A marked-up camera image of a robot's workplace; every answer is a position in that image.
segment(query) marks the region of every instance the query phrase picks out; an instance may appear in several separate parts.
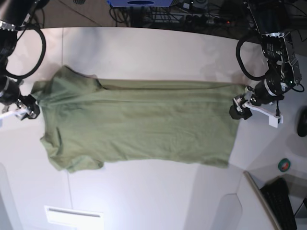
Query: green round object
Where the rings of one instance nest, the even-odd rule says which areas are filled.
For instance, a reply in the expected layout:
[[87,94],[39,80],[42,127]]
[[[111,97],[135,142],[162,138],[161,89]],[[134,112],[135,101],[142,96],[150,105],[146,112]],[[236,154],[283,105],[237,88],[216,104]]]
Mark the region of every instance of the green round object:
[[290,166],[291,162],[287,158],[284,158],[279,162],[278,169],[279,171],[284,173],[289,170]]

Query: electronic equipment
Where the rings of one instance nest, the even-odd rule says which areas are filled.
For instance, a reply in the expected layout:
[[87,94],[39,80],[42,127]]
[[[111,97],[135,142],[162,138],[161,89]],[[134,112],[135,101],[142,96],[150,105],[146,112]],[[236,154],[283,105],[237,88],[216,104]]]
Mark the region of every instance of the electronic equipment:
[[[21,95],[19,85],[24,78],[31,76],[43,61],[46,52],[46,40],[41,30],[31,25],[30,21],[35,10],[45,6],[48,1],[2,0],[0,3],[0,103],[6,106],[0,115],[0,121],[9,115],[17,115],[20,119],[35,119],[40,113],[39,107],[31,95],[26,97]],[[76,4],[85,3],[85,0],[73,1]],[[177,3],[178,0],[109,1],[113,8],[117,6],[167,7]],[[293,28],[293,23],[288,16],[283,0],[246,0],[243,2],[243,6],[246,17],[250,22],[250,31],[239,40],[236,47],[236,58],[243,73],[251,80],[259,81],[259,83],[255,88],[247,86],[244,94],[236,96],[229,113],[233,119],[243,118],[246,120],[252,116],[251,110],[259,111],[269,116],[270,125],[277,127],[283,121],[278,102],[284,98],[286,92],[291,89],[294,90],[295,86],[300,85],[301,81],[299,65],[295,57],[291,33],[288,29]],[[193,23],[202,23],[201,17]],[[294,26],[301,26],[301,21]],[[16,76],[6,70],[8,56],[12,54],[18,41],[17,31],[26,29],[34,29],[40,35],[42,53],[38,63],[29,73]],[[263,54],[268,59],[269,69],[260,77],[248,73],[240,56],[241,46],[252,37],[258,38]],[[277,102],[276,112],[274,113],[261,107],[262,104],[273,102]],[[18,109],[9,111],[8,106],[11,104],[16,104]]]

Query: table surface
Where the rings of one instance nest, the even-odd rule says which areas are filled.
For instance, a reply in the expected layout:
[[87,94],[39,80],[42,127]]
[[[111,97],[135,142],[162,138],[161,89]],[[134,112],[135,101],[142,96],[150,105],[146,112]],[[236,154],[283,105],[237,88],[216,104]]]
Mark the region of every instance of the table surface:
[[[45,29],[44,34],[47,39],[45,59],[39,70],[21,86],[23,94],[30,92],[35,81],[50,79],[62,65],[103,79],[248,83],[236,61],[237,41],[228,38],[137,28],[57,28]],[[27,31],[9,58],[8,70],[14,74],[29,71],[37,62],[40,48],[39,36],[34,31]],[[266,60],[259,45],[244,44],[241,55],[250,73],[265,73]],[[307,65],[301,66],[303,79],[306,68]],[[106,211],[109,213],[109,216],[106,215],[106,229],[122,228],[123,223],[117,220],[125,220],[134,229],[146,226],[147,229],[162,229],[165,226],[191,229],[195,223],[209,228],[221,197],[236,193],[241,187],[244,170],[249,169],[250,165],[253,165],[253,169],[274,165],[289,152],[296,154],[296,149],[292,148],[296,143],[303,146],[302,139],[295,135],[295,116],[306,102],[306,93],[287,93],[280,103],[284,124],[278,129],[269,126],[268,118],[262,114],[255,113],[248,121],[241,121],[227,170],[151,160],[106,164],[103,170],[72,175],[57,172],[48,163],[46,152],[39,142],[44,134],[42,116],[22,122],[15,117],[4,121],[0,129],[0,139],[3,141],[1,152],[7,154],[0,154],[0,162],[7,170],[21,222],[28,226],[28,230],[33,229],[31,226],[54,229],[46,223],[45,214],[40,210],[43,205]],[[283,142],[279,143],[281,134]],[[274,155],[267,159],[263,156],[271,143],[276,145],[278,151],[273,151]],[[142,187],[141,195],[136,195],[135,187]],[[161,192],[161,187],[166,188],[167,192]],[[125,189],[126,193],[117,194],[114,200],[102,198],[112,196],[117,189]],[[146,194],[153,191],[157,197],[151,203]],[[131,206],[126,206],[129,204],[128,198],[135,205],[135,216],[130,216],[130,219],[125,217],[131,211]],[[248,204],[250,197],[242,195],[241,199]],[[115,207],[118,204],[122,205],[121,210]],[[150,216],[142,220],[136,218],[148,205],[153,207]],[[164,211],[159,208],[160,205],[167,205]],[[150,218],[159,218],[164,225],[155,222],[148,228]],[[239,229],[247,229],[248,221],[245,219],[244,223],[240,223]],[[258,229],[263,226],[272,229],[268,219],[261,222],[261,226],[255,223],[253,227]]]

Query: white vent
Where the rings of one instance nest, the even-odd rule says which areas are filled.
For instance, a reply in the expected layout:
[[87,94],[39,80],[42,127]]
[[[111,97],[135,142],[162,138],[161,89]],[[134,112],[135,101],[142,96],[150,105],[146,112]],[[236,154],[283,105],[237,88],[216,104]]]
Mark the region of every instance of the white vent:
[[47,220],[51,224],[87,230],[104,230],[103,213],[78,211],[45,206]]

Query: white table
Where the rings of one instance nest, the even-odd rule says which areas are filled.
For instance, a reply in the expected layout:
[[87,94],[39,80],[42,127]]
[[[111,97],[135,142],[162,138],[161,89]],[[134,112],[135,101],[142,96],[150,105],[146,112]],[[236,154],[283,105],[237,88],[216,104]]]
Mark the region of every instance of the white table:
[[[47,54],[39,70],[25,80],[21,87],[24,94],[30,92],[33,82],[50,79],[62,65],[105,79],[247,83],[235,57],[237,41],[232,39],[135,28],[59,28],[44,30],[44,34]],[[37,62],[40,47],[39,37],[27,31],[10,57],[8,69],[15,74],[29,71]],[[259,45],[244,44],[241,55],[250,73],[262,75],[266,71]],[[260,155],[265,156],[266,147],[281,133],[294,134],[294,117],[305,102],[305,93],[287,93],[280,103],[285,124],[278,129],[257,113],[241,121],[226,170],[150,160],[107,163],[102,170],[71,175],[57,172],[39,142],[44,133],[42,116],[31,121],[19,122],[14,117],[5,121],[0,130],[0,163],[7,170],[25,230],[67,229],[46,222],[44,205],[104,212],[108,230],[127,226],[134,230],[210,229],[225,194],[240,193],[246,200],[243,215],[247,216],[251,196],[245,195],[248,189],[240,184],[243,170]],[[278,162],[288,149],[286,143],[279,143],[276,154],[280,155],[270,163]],[[254,167],[265,165],[267,160],[263,157]],[[257,211],[263,212],[261,206]],[[251,226],[250,219],[244,218],[239,229],[272,229],[268,218],[260,219],[253,219]]]

